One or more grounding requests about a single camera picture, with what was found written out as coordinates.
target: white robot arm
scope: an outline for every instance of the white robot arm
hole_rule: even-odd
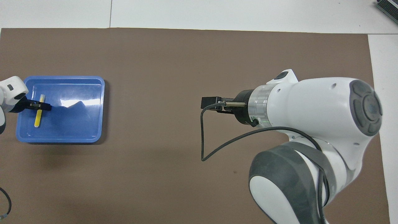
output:
[[[0,134],[6,128],[5,113],[11,111],[28,92],[24,82],[17,76],[0,82]]]
[[[5,113],[19,113],[24,109],[51,110],[51,105],[35,100],[28,100],[28,89],[24,82],[13,76],[0,82],[0,134],[6,128]]]
[[[202,108],[210,102],[214,99],[202,98]],[[382,120],[380,101],[367,83],[341,77],[299,82],[291,69],[235,99],[218,97],[216,103],[224,103],[224,110],[208,109],[288,135],[289,142],[257,154],[249,173],[254,200],[278,224],[327,223],[322,207],[358,176]],[[311,136],[322,151],[311,137],[289,128]]]

